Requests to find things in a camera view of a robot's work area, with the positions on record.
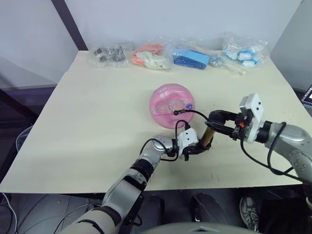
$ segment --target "black cable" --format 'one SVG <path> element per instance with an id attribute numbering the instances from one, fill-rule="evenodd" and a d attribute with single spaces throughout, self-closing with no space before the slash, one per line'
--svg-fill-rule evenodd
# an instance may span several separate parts
<path id="1" fill-rule="evenodd" d="M 193 112 L 193 113 L 196 113 L 200 116 L 202 116 L 205 120 L 209 121 L 207 116 L 205 116 L 203 113 L 199 112 L 199 111 L 194 111 L 194 110 L 181 110 L 181 111 L 174 111 L 174 115 L 179 115 L 179 114 L 182 114 L 182 113 L 185 113 L 185 112 Z"/>
<path id="2" fill-rule="evenodd" d="M 13 214 L 12 214 L 12 211 L 11 211 L 11 209 L 8 207 L 8 206 L 6 206 L 6 205 L 0 205 L 0 207 L 5 207 L 5 208 L 7 208 L 8 210 L 9 210 L 9 212 L 10 212 L 10 224 L 9 224 L 9 226 L 8 226 L 8 229 L 6 230 L 6 232 L 5 232 L 5 234 L 8 234 L 9 233 L 9 231 L 10 231 L 10 228 L 11 228 L 11 225 L 12 225 L 12 221 L 13 221 Z"/>
<path id="3" fill-rule="evenodd" d="M 71 196 L 70 196 L 69 199 L 68 199 L 67 206 L 66 206 L 66 210 L 65 210 L 65 214 L 67 214 L 67 210 L 68 210 L 68 207 L 69 207 L 70 198 L 71 198 Z M 61 226 L 61 228 L 60 228 L 61 230 L 63 230 L 64 222 L 65 222 L 65 218 L 63 219 L 63 222 L 61 222 L 61 223 L 62 223 L 62 226 Z"/>
<path id="4" fill-rule="evenodd" d="M 25 221 L 25 219 L 28 217 L 28 215 L 31 213 L 31 211 L 46 197 L 48 196 L 48 194 L 46 194 L 45 196 L 43 196 L 39 201 L 37 201 L 37 203 L 28 211 L 28 213 L 25 215 L 24 219 L 20 222 L 20 224 L 17 227 L 17 230 L 21 227 L 21 225 L 23 224 L 23 222 Z"/>
<path id="5" fill-rule="evenodd" d="M 275 175 L 278 175 L 278 176 L 282 176 L 288 172 L 290 172 L 293 167 L 290 167 L 289 169 L 287 169 L 286 171 L 284 171 L 283 173 L 279 172 L 278 170 L 275 170 L 272 165 L 271 165 L 271 155 L 272 155 L 272 152 L 273 152 L 273 149 L 277 143 L 277 139 L 278 137 L 282 134 L 282 131 L 285 129 L 286 127 L 286 123 L 285 122 L 282 122 L 282 127 L 279 129 L 279 131 L 277 132 L 276 136 L 274 137 L 273 141 L 272 141 L 272 144 L 271 144 L 271 147 L 269 149 L 269 152 L 268 152 L 268 157 L 267 157 L 267 162 L 268 162 L 268 167 L 270 169 L 270 171 L 272 173 L 274 173 Z"/>
<path id="6" fill-rule="evenodd" d="M 60 224 L 62 223 L 63 220 L 64 219 L 61 219 L 61 221 L 58 223 L 57 227 L 54 229 L 53 234 L 57 233 L 57 230 L 58 230 L 58 228 L 59 228 L 59 226 L 60 226 Z"/>
<path id="7" fill-rule="evenodd" d="M 184 122 L 185 127 L 190 127 L 189 123 L 188 123 L 187 121 L 183 120 L 183 119 L 180 119 L 180 120 L 178 120 L 178 121 L 176 122 L 176 124 L 175 124 L 175 145 L 176 145 L 176 147 L 177 147 L 177 149 L 176 149 L 177 151 L 178 151 L 178 144 L 177 144 L 177 126 L 178 126 L 178 124 L 179 124 L 180 122 Z M 154 140 L 154 141 L 158 142 L 158 143 L 164 148 L 165 153 L 166 153 L 167 155 L 169 154 L 169 152 L 168 152 L 168 150 L 166 149 L 165 145 L 164 145 L 163 143 L 161 143 L 159 140 L 155 139 L 155 138 L 148 139 L 148 140 L 143 144 L 143 146 L 142 146 L 142 148 L 141 148 L 141 150 L 140 150 L 140 154 L 143 152 L 143 149 L 144 149 L 144 147 L 146 146 L 146 144 L 147 144 L 149 141 L 151 141 L 151 140 Z M 160 160 L 161 160 L 161 161 L 167 161 L 167 162 L 174 162 L 174 161 L 176 161 L 178 158 L 179 158 L 179 154 L 178 154 L 178 152 L 177 152 L 175 158 L 173 158 L 173 159 L 161 158 Z"/>
<path id="8" fill-rule="evenodd" d="M 138 218 L 138 220 L 139 220 L 139 223 L 133 222 L 132 225 L 138 226 L 138 227 L 139 227 L 139 226 L 142 226 L 143 221 L 142 221 L 141 216 L 140 216 L 139 214 L 137 214 L 136 216 L 137 216 L 137 218 Z"/>
<path id="9" fill-rule="evenodd" d="M 250 158 L 252 161 L 254 161 L 255 163 L 257 163 L 257 164 L 259 164 L 259 165 L 261 165 L 261 166 L 263 166 L 263 167 L 265 167 L 265 168 L 267 168 L 267 169 L 270 169 L 268 165 L 266 165 L 266 164 L 264 164 L 264 163 L 258 161 L 257 159 L 253 158 L 249 153 L 247 153 L 247 151 L 246 151 L 245 148 L 244 148 L 244 139 L 241 139 L 241 140 L 240 140 L 240 148 L 242 149 L 242 151 L 244 152 L 244 154 L 245 154 L 248 158 Z M 291 171 L 291 170 L 290 170 L 291 168 L 287 169 L 287 170 L 284 171 L 284 172 L 279 171 L 279 170 L 277 170 L 277 169 L 275 169 L 275 168 L 273 168 L 273 169 L 274 169 L 276 172 L 280 173 L 280 175 L 284 175 L 284 176 L 287 176 L 287 177 L 289 177 L 289 178 L 299 180 L 299 181 L 301 181 L 301 182 L 303 182 L 303 183 L 306 183 L 306 184 L 309 184 L 309 185 L 312 186 L 312 183 L 310 183 L 309 181 L 288 174 L 288 172 Z"/>
<path id="10" fill-rule="evenodd" d="M 144 149 L 144 147 L 146 146 L 146 144 L 147 144 L 148 142 L 150 142 L 151 140 L 158 142 L 158 143 L 164 148 L 165 153 L 168 155 L 168 150 L 167 150 L 167 148 L 165 147 L 165 145 L 164 145 L 163 143 L 161 143 L 160 140 L 157 140 L 157 139 L 155 139 L 155 138 L 150 138 L 150 139 L 148 139 L 148 140 L 143 144 L 143 146 L 142 146 L 142 148 L 141 148 L 141 151 L 140 151 L 140 155 L 141 155 L 141 153 L 143 152 L 143 149 Z"/>

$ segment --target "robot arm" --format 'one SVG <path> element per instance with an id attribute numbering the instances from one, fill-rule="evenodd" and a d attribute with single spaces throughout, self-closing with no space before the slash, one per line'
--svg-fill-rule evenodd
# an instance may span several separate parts
<path id="1" fill-rule="evenodd" d="M 177 139 L 156 136 L 156 140 L 162 142 L 169 156 L 184 155 L 185 161 L 189 159 L 189 155 L 208 150 L 215 132 L 241 142 L 257 141 L 264 143 L 270 148 L 269 151 L 274 150 L 286 158 L 299 178 L 312 184 L 312 139 L 309 134 L 293 125 L 262 122 L 263 108 L 257 94 L 244 97 L 240 110 L 241 113 L 238 114 L 213 111 L 208 118 L 192 111 L 206 118 L 207 129 L 201 139 L 197 139 L 195 130 L 188 125 Z M 189 111 L 175 111 L 174 114 Z M 235 122 L 235 128 L 225 126 L 229 120 Z M 133 223 L 143 202 L 142 193 L 146 184 L 165 153 L 162 144 L 152 140 L 131 168 L 109 189 L 102 206 L 85 213 L 61 234 L 115 234 L 122 223 Z"/>
<path id="2" fill-rule="evenodd" d="M 173 141 L 165 136 L 156 136 L 168 152 L 173 150 Z M 86 212 L 61 234 L 115 234 L 122 223 L 131 224 L 143 202 L 147 181 L 160 162 L 165 149 L 151 141 L 140 157 L 126 173 L 108 190 L 102 206 Z"/>
<path id="3" fill-rule="evenodd" d="M 255 141 L 264 143 L 265 147 L 286 158 L 300 179 L 311 184 L 312 139 L 310 135 L 294 125 L 262 122 L 263 107 L 257 94 L 244 97 L 240 110 L 241 113 L 238 114 L 226 111 L 211 112 L 206 121 L 208 132 L 219 132 L 233 140 L 240 139 L 247 143 Z M 235 122 L 235 128 L 224 125 L 228 120 Z"/>

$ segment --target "pink toy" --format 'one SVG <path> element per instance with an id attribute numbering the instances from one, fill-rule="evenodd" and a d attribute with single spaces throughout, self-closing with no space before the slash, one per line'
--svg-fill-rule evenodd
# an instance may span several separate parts
<path id="1" fill-rule="evenodd" d="M 153 92 L 150 99 L 150 112 L 153 119 L 165 128 L 174 129 L 176 122 L 183 119 L 190 122 L 194 113 L 183 113 L 175 116 L 175 110 L 193 110 L 195 108 L 194 98 L 190 91 L 179 84 L 165 84 Z"/>

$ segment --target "brown cylinder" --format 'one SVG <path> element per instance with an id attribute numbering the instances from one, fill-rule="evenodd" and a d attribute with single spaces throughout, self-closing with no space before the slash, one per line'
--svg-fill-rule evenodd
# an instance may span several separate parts
<path id="1" fill-rule="evenodd" d="M 210 127 L 207 127 L 206 131 L 204 132 L 202 139 L 200 140 L 200 144 L 203 147 L 206 147 L 209 144 L 209 142 L 211 141 L 211 139 L 213 138 L 214 133 L 215 133 L 215 130 L 213 130 Z"/>

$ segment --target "blue object in bag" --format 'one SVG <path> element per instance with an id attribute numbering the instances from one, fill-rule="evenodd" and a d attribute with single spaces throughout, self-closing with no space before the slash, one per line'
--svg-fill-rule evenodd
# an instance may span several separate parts
<path id="1" fill-rule="evenodd" d="M 209 63 L 210 56 L 194 51 L 176 49 L 173 51 L 174 64 L 205 69 Z"/>

